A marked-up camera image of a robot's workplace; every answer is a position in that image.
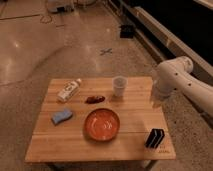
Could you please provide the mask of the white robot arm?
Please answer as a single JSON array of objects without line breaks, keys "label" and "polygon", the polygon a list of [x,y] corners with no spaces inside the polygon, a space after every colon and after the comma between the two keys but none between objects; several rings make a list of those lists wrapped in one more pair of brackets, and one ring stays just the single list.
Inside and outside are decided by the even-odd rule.
[{"label": "white robot arm", "polygon": [[181,91],[204,112],[213,117],[213,86],[191,75],[193,61],[186,56],[165,60],[156,67],[150,100],[159,107],[174,89]]}]

